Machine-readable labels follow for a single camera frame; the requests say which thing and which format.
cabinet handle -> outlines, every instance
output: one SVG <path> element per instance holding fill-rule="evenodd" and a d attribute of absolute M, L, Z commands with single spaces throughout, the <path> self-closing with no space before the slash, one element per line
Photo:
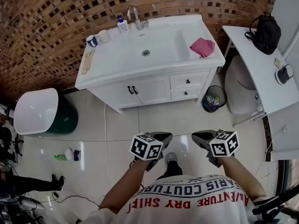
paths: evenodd
<path fill-rule="evenodd" d="M 134 93 L 130 90 L 130 86 L 128 86 L 128 89 L 129 89 L 131 95 L 134 95 Z"/>
<path fill-rule="evenodd" d="M 138 94 L 138 92 L 137 92 L 137 91 L 135 91 L 135 86 L 132 86 L 132 88 L 133 88 L 133 90 L 134 90 L 135 94 L 137 95 L 137 94 Z"/>

person's arm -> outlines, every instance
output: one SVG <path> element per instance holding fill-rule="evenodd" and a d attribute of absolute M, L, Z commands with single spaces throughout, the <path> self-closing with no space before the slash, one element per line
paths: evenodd
<path fill-rule="evenodd" d="M 247 194 L 251 201 L 266 196 L 259 181 L 234 157 L 219 158 L 225 175 L 233 179 Z"/>
<path fill-rule="evenodd" d="M 127 201 L 139 191 L 143 174 L 150 161 L 138 159 L 127 170 L 122 178 L 106 194 L 100 204 L 100 208 L 108 208 L 115 214 L 127 203 Z"/>

drain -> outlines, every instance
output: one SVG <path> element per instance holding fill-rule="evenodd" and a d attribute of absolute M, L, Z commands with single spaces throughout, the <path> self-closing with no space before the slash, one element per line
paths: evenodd
<path fill-rule="evenodd" d="M 143 52 L 142 52 L 142 55 L 143 56 L 148 56 L 150 54 L 150 51 L 149 50 L 144 50 Z"/>

faucet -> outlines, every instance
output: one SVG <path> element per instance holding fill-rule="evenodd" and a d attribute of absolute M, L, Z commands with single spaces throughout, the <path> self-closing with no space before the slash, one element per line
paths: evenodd
<path fill-rule="evenodd" d="M 149 21 L 146 19 L 144 21 L 140 21 L 139 17 L 138 17 L 138 11 L 136 9 L 136 7 L 134 6 L 129 6 L 128 10 L 127 10 L 127 18 L 130 21 L 131 20 L 131 8 L 134 11 L 134 16 L 135 16 L 135 24 L 136 24 L 136 28 L 137 30 L 142 30 L 144 27 L 148 27 L 149 26 Z"/>

cabinet door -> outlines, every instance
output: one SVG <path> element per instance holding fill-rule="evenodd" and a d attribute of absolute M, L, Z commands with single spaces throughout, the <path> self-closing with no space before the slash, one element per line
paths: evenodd
<path fill-rule="evenodd" d="M 141 105 L 141 102 L 136 94 L 134 94 L 132 87 L 130 87 L 130 90 L 133 94 L 130 93 L 128 86 L 129 84 L 126 82 L 117 82 L 99 85 L 89 88 L 88 90 L 103 100 L 107 105 L 119 109 Z"/>
<path fill-rule="evenodd" d="M 130 81 L 144 105 L 171 101 L 169 77 L 140 78 Z"/>

